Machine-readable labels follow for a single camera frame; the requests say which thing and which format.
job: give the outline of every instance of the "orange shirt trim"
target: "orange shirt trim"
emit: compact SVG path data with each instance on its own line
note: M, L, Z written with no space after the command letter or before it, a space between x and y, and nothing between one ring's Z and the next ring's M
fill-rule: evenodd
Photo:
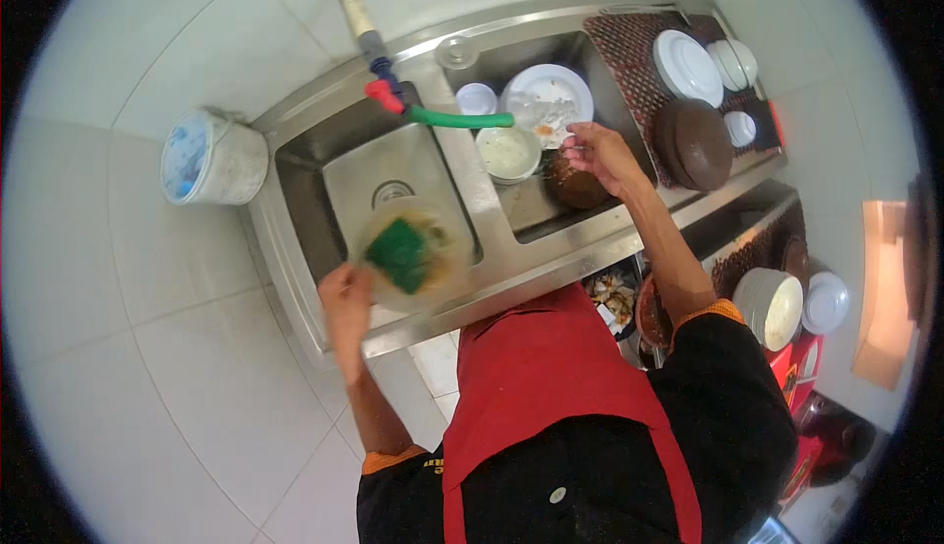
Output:
M425 448L419 447L417 444L409 446L406 450L399 454L381 454L379 452L370 452L367 453L367 456L363 459L363 465L360 467L360 474L373 474L380 470L383 470L387 467L395 466L401 462L409 460L419 456L420 454L428 453Z
M672 332L672 342L669 344L672 348L675 348L675 335L681 329L681 326L692 320L697 316L702 316L702 314L720 314L722 316L727 316L730 320L737 321L742 325L744 323L744 317L741 316L740 311L737 309L734 302L729 301L728 299L720 299L714 301L711 306L708 308L703 308L701 311L696 311L692 314L686 314L678 322L678 325L675 326L675 330Z

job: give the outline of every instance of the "person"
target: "person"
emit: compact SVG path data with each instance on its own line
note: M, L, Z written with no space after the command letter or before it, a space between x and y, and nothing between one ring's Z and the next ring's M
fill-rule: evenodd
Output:
M665 365L626 363L574 283L462 329L459 402L429 453L361 355L371 274L341 266L319 292L368 452L361 542L730 542L776 503L797 433L762 348L622 137L569 130L564 156L642 237L674 327Z

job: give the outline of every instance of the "water pipe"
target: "water pipe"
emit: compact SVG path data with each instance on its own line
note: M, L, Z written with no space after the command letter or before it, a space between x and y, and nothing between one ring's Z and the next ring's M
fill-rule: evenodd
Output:
M339 1L348 19L351 34L360 47L360 54L366 60L370 72L377 75L378 80L368 83L364 87L364 92L381 102L387 111L405 114L414 122L443 127L481 128L510 127L514 125L514 117L511 113L459 115L433 112L407 103L404 99L403 88L394 75L393 63L390 62L387 56L387 46L384 44L384 38L381 37L381 33L374 28L373 22L370 21L363 0Z

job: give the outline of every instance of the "double sink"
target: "double sink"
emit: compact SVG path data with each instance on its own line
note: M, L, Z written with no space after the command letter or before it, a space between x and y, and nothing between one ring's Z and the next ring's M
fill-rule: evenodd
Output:
M737 159L729 182L712 194L659 186L639 129L583 22L614 6L655 12L666 4L718 16L708 0L543 0L451 20L391 42L390 50L407 101L446 113L459 112L455 91L469 82L501 92L535 64L575 71L593 94L595 121L623 136L684 227L761 183L785 157L772 152ZM467 38L478 51L472 66L452 70L437 62L435 47L450 36ZM391 197L426 197L460 215L474 239L473 266L465 284L427 312L375 305L364 345L368 357L498 313L642 248L615 199L593 210L565 207L549 196L540 169L524 183L497 186L473 132L409 123L384 111L363 94L373 78L360 59L352 60L253 124L271 152L266 182L249 206L253 225L289 322L316 366L329 365L330 350L316 284L352 256L374 208Z

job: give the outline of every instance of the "white bucket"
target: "white bucket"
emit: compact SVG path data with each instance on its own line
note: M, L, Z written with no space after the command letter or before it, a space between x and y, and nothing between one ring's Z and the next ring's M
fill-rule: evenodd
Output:
M181 117L160 157L160 187L172 204L248 202L269 166L266 138L204 110Z

